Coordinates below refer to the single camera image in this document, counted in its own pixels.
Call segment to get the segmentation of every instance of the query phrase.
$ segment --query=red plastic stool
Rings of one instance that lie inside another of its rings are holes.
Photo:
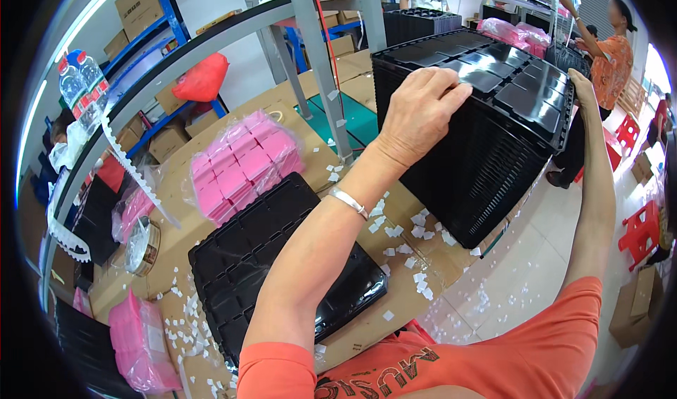
[[[628,231],[618,241],[618,250],[630,249],[634,263],[629,270],[632,271],[637,264],[647,257],[647,254],[658,245],[661,234],[659,224],[658,206],[655,201],[649,201],[639,211],[623,220],[623,225],[628,225]]]
[[[609,154],[609,160],[611,161],[611,171],[616,171],[618,165],[621,164],[621,158],[623,157],[623,150],[621,148],[620,142],[618,139],[609,132],[606,128],[602,127],[604,131],[604,141],[606,143],[606,153]],[[578,183],[583,178],[583,167],[581,171],[578,172],[576,178],[573,179],[574,183]]]
[[[626,114],[623,123],[616,129],[616,134],[618,135],[616,138],[621,142],[621,145],[625,143],[623,146],[632,150],[637,138],[639,138],[639,125],[630,114]]]

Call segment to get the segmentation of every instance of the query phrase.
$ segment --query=red wire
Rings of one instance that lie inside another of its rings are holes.
[[[341,82],[339,82],[339,69],[336,66],[336,56],[334,55],[334,48],[332,48],[332,42],[331,39],[329,39],[329,31],[327,30],[327,23],[324,20],[324,14],[322,13],[322,6],[319,4],[319,0],[315,0],[317,2],[317,12],[319,13],[319,19],[322,21],[322,30],[324,31],[324,35],[327,39],[327,45],[329,46],[329,53],[332,56],[332,62],[334,63],[334,75],[336,78],[334,79],[334,82],[336,84],[336,89],[338,89],[338,101],[341,104],[341,113],[345,117],[345,112],[343,111],[343,98],[341,98]]]

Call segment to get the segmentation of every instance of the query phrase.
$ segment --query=silver bangle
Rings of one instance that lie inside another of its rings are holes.
[[[343,201],[346,204],[348,204],[351,208],[356,210],[360,216],[364,217],[364,221],[367,221],[369,219],[369,214],[364,209],[364,205],[360,205],[356,200],[353,199],[353,197],[348,195],[346,192],[334,186],[329,190],[329,195],[333,196],[337,200]]]

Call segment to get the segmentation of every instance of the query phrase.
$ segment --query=water bottle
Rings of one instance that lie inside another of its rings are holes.
[[[87,136],[91,137],[99,124],[101,111],[87,93],[82,76],[75,67],[68,65],[65,57],[58,68],[61,95],[75,119],[83,125]]]
[[[82,51],[78,55],[78,64],[80,65],[80,74],[87,86],[87,92],[96,101],[101,111],[105,111],[110,85],[104,77],[99,64],[91,56],[87,55],[85,51]]]

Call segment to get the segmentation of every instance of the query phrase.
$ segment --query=tile floor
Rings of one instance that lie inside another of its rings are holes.
[[[615,131],[624,117],[617,107],[605,127]],[[651,117],[647,113],[640,116],[642,142]],[[597,383],[609,381],[627,353],[609,334],[608,327],[620,287],[630,280],[630,253],[620,252],[616,246],[626,231],[622,220],[647,202],[647,192],[655,185],[655,178],[646,187],[638,185],[630,171],[642,142],[637,142],[614,173],[616,231],[603,281],[597,353],[584,389],[595,378]],[[494,249],[433,302],[417,319],[419,324],[438,343],[472,344],[499,336],[549,306],[564,279],[580,203],[579,184],[564,190],[541,179],[520,217]]]

